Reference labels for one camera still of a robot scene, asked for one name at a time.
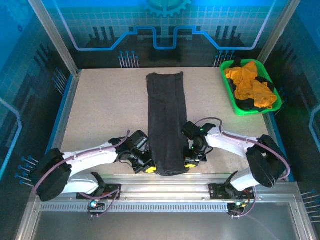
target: glass panel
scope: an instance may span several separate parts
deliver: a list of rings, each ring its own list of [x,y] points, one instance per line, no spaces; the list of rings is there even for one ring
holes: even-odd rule
[[[79,68],[218,67],[257,58],[287,0],[45,0]]]
[[[315,231],[320,233],[320,2],[301,1],[265,66],[282,108],[274,118]]]
[[[13,239],[70,73],[27,0],[1,2],[0,52],[0,239]]]

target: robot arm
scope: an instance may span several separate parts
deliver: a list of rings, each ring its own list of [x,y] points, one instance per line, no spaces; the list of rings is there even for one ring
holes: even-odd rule
[[[259,184],[271,188],[286,170],[286,166],[279,158],[261,147],[263,145],[284,158],[270,136],[247,138],[222,132],[214,124],[206,123],[203,127],[199,127],[190,121],[183,127],[182,133],[193,141],[187,155],[189,163],[199,164],[200,161],[207,161],[208,148],[224,149],[248,160],[249,168],[234,172],[224,184],[225,191],[232,198],[237,198],[245,189]]]
[[[61,153],[54,148],[39,161],[29,177],[34,186],[38,184],[36,192],[43,202],[65,193],[85,193],[99,197],[104,193],[106,184],[98,173],[83,171],[121,160],[130,161],[136,174],[155,167],[147,151],[147,140],[142,131],[136,131],[123,143],[123,138],[113,138],[103,145],[77,152]]]

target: orange towel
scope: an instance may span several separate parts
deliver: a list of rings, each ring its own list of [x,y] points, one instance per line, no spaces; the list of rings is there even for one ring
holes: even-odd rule
[[[254,99],[255,107],[272,109],[277,96],[268,88],[266,82],[260,83],[256,80],[258,68],[254,61],[244,67],[227,68],[224,73],[236,85],[234,94],[237,99]]]

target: beige table surface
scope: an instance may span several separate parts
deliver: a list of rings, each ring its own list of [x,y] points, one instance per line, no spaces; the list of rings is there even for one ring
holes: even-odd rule
[[[206,117],[223,120],[226,131],[260,137],[268,134],[260,115],[237,116],[232,110],[218,67],[83,69],[67,123],[61,151],[74,152],[142,130],[148,135],[148,93],[150,73],[184,72],[187,118],[196,122]],[[215,148],[190,173],[222,174],[247,168],[248,162],[235,154]],[[132,174],[124,163],[97,166],[99,174]]]

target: green plastic basket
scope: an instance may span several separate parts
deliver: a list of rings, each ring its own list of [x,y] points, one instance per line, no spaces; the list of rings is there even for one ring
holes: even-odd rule
[[[263,77],[272,83],[270,76],[267,73],[267,70],[265,69],[265,66],[261,62],[254,60],[254,59],[244,59],[241,61],[241,65],[244,66],[244,65],[250,63],[251,61],[254,61],[256,67],[258,68],[258,76]],[[228,95],[229,95],[229,98],[231,101],[231,105],[233,107],[235,114],[237,114],[239,116],[246,116],[246,115],[252,115],[252,114],[266,114],[269,112],[278,111],[281,108],[282,100],[281,100],[281,97],[279,96],[279,93],[276,90],[276,88],[274,88],[273,93],[276,95],[277,100],[273,104],[272,109],[265,109],[263,111],[257,111],[257,110],[245,111],[245,110],[240,109],[236,105],[234,91],[232,90],[230,83],[229,83],[229,80],[227,79],[225,72],[224,72],[224,70],[229,68],[233,63],[234,63],[234,61],[225,61],[224,63],[221,64],[220,70],[222,73],[222,79],[224,81],[224,84],[225,84],[226,90],[228,92]]]

